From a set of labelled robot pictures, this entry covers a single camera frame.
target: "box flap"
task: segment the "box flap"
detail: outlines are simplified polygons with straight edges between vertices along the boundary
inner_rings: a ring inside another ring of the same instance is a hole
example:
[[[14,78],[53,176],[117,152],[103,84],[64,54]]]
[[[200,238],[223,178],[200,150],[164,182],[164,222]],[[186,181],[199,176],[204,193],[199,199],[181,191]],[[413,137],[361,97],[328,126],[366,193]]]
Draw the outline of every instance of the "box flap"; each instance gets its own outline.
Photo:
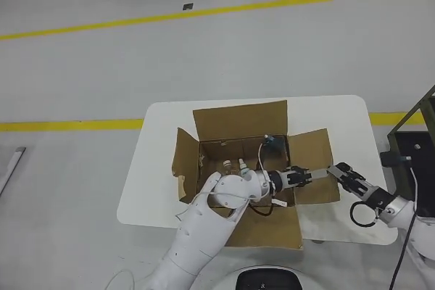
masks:
[[[191,202],[196,194],[198,148],[199,142],[194,137],[177,128],[172,169],[173,175],[178,178],[179,199],[182,202]]]
[[[194,110],[200,141],[287,134],[287,101]]]
[[[327,129],[289,136],[288,141],[291,165],[317,170],[327,168],[334,162]],[[322,204],[339,200],[339,187],[333,176],[295,188],[297,204]]]
[[[224,213],[228,209],[213,209]],[[258,207],[259,211],[267,208]],[[274,207],[272,215],[263,217],[249,208],[245,210],[227,247],[278,247],[302,249],[302,232],[296,207]]]

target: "white cable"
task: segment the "white cable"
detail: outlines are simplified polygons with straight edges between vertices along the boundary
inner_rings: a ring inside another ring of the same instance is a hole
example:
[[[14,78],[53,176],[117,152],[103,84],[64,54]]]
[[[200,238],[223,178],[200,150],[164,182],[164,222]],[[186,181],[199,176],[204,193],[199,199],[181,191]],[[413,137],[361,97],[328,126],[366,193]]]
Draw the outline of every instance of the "white cable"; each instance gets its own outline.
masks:
[[[415,177],[414,170],[412,167],[409,168],[411,170],[411,174],[414,178],[414,211],[418,211],[418,179]]]
[[[104,290],[108,290],[109,285],[111,285],[111,283],[113,282],[113,280],[114,280],[114,279],[115,279],[119,274],[121,274],[122,272],[127,272],[127,273],[130,274],[130,277],[132,278],[132,285],[131,285],[132,290],[136,290],[136,279],[133,277],[133,273],[132,273],[132,271],[129,270],[129,269],[122,269],[122,270],[120,270],[119,272],[117,272],[116,274],[114,274],[114,275],[111,277],[111,279],[109,280],[107,286],[104,287]]]
[[[261,154],[261,148],[262,148],[262,143],[260,144],[260,147],[259,147],[259,149],[258,149],[258,162],[259,162],[260,165],[261,165],[262,176],[264,176],[264,180],[265,180],[265,182],[267,182],[267,183],[272,183],[272,184],[273,184],[273,188],[276,188],[276,186],[274,185],[274,183],[270,180],[269,175],[266,176],[268,173],[267,173],[266,170],[264,170],[264,167],[262,166],[261,156],[260,156],[260,154]],[[266,191],[266,193],[263,194],[259,199],[263,199],[263,198],[265,198],[265,197],[269,194],[269,192],[270,192],[270,190],[268,189],[268,191]]]
[[[414,178],[414,212],[418,210],[418,179],[415,177],[415,173],[412,167],[410,167],[411,174]],[[420,217],[416,215],[416,218],[423,223],[427,223],[429,225],[435,225],[435,218],[432,217]]]
[[[260,144],[260,148],[258,149],[258,161],[260,162],[261,165],[261,170],[264,172],[264,168],[262,167],[262,162],[261,162],[261,147],[262,147],[262,143]]]

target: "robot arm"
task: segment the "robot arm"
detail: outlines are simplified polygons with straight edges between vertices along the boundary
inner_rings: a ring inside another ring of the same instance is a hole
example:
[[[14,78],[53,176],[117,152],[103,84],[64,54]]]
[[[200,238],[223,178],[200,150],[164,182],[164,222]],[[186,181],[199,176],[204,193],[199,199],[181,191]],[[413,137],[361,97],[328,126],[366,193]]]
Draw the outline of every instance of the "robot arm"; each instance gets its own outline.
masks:
[[[360,198],[361,202],[358,203],[366,204],[375,210],[378,219],[390,228],[409,231],[411,220],[415,218],[407,252],[419,269],[428,289],[435,290],[435,268],[426,264],[427,259],[435,261],[435,219],[413,217],[415,215],[414,202],[400,196],[393,196],[382,188],[371,185],[346,163],[330,166],[328,172],[335,176],[346,191]]]
[[[213,173],[182,217],[173,245],[149,276],[144,290],[189,290],[202,268],[225,246],[250,200],[327,176],[290,167],[284,172],[250,170],[244,177]],[[213,198],[232,212],[222,217],[208,205]]]

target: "cardboard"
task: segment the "cardboard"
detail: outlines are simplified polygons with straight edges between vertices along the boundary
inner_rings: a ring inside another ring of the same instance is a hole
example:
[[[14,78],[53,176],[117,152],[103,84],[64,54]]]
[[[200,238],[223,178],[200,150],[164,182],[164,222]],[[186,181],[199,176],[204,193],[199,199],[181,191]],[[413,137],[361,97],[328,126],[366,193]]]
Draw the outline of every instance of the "cardboard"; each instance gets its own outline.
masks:
[[[224,160],[231,160],[238,168],[237,160],[243,158],[249,168],[255,169],[265,134],[285,141],[283,152],[266,157],[266,170],[284,170],[289,165],[316,170],[327,168],[333,162],[326,129],[287,136],[286,101],[199,109],[193,115],[199,141],[178,128],[172,166],[182,202],[189,203],[213,172],[222,172]],[[268,217],[247,209],[227,246],[302,249],[296,204],[336,202],[340,193],[335,179],[327,177],[294,191],[286,189],[276,198],[286,201],[288,207],[275,207]],[[210,203],[210,206],[223,217],[227,216],[228,209],[218,208],[219,204]],[[261,212],[268,211],[270,197],[254,206]]]
[[[327,129],[289,136],[290,162],[310,170],[327,168],[334,163]],[[305,187],[295,189],[297,204],[325,204],[340,200],[336,179],[329,175]]]

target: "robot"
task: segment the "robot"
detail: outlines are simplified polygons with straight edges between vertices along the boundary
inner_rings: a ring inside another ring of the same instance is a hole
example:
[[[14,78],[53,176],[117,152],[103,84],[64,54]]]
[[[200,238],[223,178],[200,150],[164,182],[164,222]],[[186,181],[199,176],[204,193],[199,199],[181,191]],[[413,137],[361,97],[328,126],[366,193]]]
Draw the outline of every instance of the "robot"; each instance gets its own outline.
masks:
[[[435,260],[435,219],[424,219],[415,213],[415,203],[391,195],[371,185],[346,163],[322,170],[309,171],[297,166],[284,171],[245,170],[245,174],[213,173],[182,215],[175,240],[142,290],[189,290],[202,268],[225,246],[250,201],[274,196],[288,188],[303,187],[318,178],[334,176],[343,188],[357,196],[350,217],[358,226],[370,227],[382,220],[390,228],[412,229],[407,247],[413,262],[422,274],[428,289],[435,290],[435,270],[424,262]],[[231,210],[222,217],[208,205],[208,199]],[[376,212],[376,220],[360,224],[353,217],[359,204]],[[226,276],[214,290],[290,289],[324,290],[311,278],[283,267],[257,266]]]

